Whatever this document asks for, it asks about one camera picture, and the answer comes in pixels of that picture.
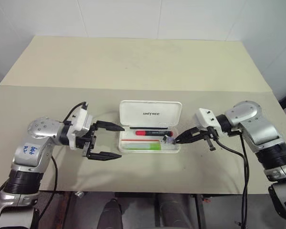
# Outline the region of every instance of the green object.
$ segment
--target green object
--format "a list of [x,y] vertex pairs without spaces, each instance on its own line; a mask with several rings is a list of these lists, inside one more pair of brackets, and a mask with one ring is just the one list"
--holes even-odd
[[124,145],[125,149],[130,150],[161,150],[161,144],[158,143],[130,143]]

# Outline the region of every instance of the red pen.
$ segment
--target red pen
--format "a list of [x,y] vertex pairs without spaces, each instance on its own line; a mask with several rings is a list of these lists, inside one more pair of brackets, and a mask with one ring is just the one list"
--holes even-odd
[[169,137],[173,136],[172,131],[157,131],[157,130],[137,130],[135,135],[139,136],[164,136],[167,135]]

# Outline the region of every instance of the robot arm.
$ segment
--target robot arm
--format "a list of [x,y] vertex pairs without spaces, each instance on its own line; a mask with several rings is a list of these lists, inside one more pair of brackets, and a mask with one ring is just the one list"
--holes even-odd
[[286,219],[286,143],[276,128],[262,115],[262,108],[252,101],[236,104],[225,114],[215,116],[209,109],[200,108],[195,114],[197,127],[183,132],[176,143],[207,141],[210,150],[215,150],[210,139],[242,132],[250,149],[264,167],[269,181],[276,182],[268,189],[277,213]]
[[[80,105],[82,107],[72,116],[71,121],[67,121],[72,111]],[[55,146],[82,149],[82,156],[92,160],[106,161],[121,157],[110,152],[92,152],[98,128],[110,131],[124,129],[103,121],[92,124],[87,106],[85,102],[76,105],[63,122],[43,117],[28,126],[27,136],[16,149],[9,179],[0,192],[0,228],[38,228],[39,212],[33,206],[37,203],[40,182]]]

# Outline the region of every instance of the white tabletop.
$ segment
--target white tabletop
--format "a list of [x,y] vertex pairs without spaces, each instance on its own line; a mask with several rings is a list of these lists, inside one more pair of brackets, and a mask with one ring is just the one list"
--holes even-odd
[[241,42],[35,37],[1,85],[270,92]]
[[[121,100],[179,101],[183,104],[179,132],[192,128],[197,108],[204,107],[222,114],[234,104],[253,100],[262,106],[265,116],[286,140],[286,116],[271,92],[199,92],[146,91],[80,88],[0,86],[0,185],[10,171],[15,149],[25,136],[28,124],[48,115],[62,120],[80,101],[89,103],[94,121],[119,123]],[[95,152],[117,149],[117,133],[97,131]],[[241,150],[238,137],[223,138],[227,146]],[[256,156],[248,149],[250,165],[249,193],[267,193],[269,182]],[[123,154],[113,161],[91,161],[81,151],[66,146],[55,147],[59,167],[58,190],[174,192],[174,193],[241,193],[244,185],[243,162],[220,147],[210,152],[205,141],[182,145],[177,154]],[[41,189],[52,189],[54,169],[50,163]]]

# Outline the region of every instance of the white tile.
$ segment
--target white tile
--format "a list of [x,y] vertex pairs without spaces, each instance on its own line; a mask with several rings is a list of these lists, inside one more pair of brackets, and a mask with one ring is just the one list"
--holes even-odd
[[0,0],[0,6],[21,37],[87,36],[76,0]]
[[22,41],[0,10],[0,81],[15,63],[27,41]]
[[163,0],[159,39],[224,41],[244,0]]
[[228,40],[243,41],[263,72],[286,47],[286,0],[248,0]]
[[278,100],[286,96],[286,49],[263,72],[263,77]]
[[160,0],[79,0],[90,37],[156,38]]

